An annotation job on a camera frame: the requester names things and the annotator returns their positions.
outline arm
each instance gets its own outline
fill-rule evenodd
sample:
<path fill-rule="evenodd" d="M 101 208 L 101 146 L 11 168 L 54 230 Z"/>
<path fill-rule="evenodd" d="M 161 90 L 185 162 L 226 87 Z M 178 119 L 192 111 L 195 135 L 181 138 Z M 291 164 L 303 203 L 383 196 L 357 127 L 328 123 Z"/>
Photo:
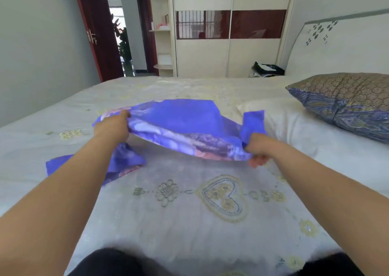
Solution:
<path fill-rule="evenodd" d="M 0 275 L 63 275 L 95 205 L 113 150 L 128 138 L 127 111 L 0 218 Z"/>
<path fill-rule="evenodd" d="M 266 135 L 253 134 L 246 150 L 257 155 L 250 161 L 254 167 L 274 159 L 307 209 L 366 276 L 389 275 L 389 199 Z"/>

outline pillow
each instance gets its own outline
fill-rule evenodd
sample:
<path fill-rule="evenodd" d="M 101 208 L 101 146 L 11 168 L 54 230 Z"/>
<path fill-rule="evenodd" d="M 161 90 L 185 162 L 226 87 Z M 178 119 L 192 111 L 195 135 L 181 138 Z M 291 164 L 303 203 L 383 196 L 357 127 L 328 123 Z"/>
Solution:
<path fill-rule="evenodd" d="M 389 143 L 389 75 L 315 75 L 286 89 L 329 124 Z"/>
<path fill-rule="evenodd" d="M 265 131 L 316 161 L 389 196 L 389 145 L 321 121 L 290 98 L 245 102 L 241 113 L 265 110 Z"/>

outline heart-shaped pattern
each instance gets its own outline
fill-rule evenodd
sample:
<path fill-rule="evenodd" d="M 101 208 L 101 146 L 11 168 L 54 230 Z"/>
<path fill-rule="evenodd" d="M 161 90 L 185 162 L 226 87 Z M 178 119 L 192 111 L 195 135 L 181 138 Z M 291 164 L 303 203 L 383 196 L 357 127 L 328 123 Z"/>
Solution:
<path fill-rule="evenodd" d="M 248 206 L 242 184 L 236 177 L 217 176 L 201 185 L 196 193 L 208 209 L 222 220 L 236 223 L 247 215 Z"/>

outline white headboard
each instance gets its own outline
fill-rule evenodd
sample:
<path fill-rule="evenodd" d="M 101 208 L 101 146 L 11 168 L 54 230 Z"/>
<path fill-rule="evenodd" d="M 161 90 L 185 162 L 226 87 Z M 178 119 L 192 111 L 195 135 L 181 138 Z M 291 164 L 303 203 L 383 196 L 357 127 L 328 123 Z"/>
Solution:
<path fill-rule="evenodd" d="M 304 25 L 285 75 L 335 72 L 389 74 L 389 9 Z"/>

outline brown and blue pillow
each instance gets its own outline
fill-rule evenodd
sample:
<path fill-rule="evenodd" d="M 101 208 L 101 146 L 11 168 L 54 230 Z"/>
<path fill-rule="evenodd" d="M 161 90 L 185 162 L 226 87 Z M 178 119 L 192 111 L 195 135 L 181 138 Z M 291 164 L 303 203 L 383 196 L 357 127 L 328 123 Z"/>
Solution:
<path fill-rule="evenodd" d="M 285 88 L 324 121 L 389 143 L 389 75 L 323 74 Z"/>

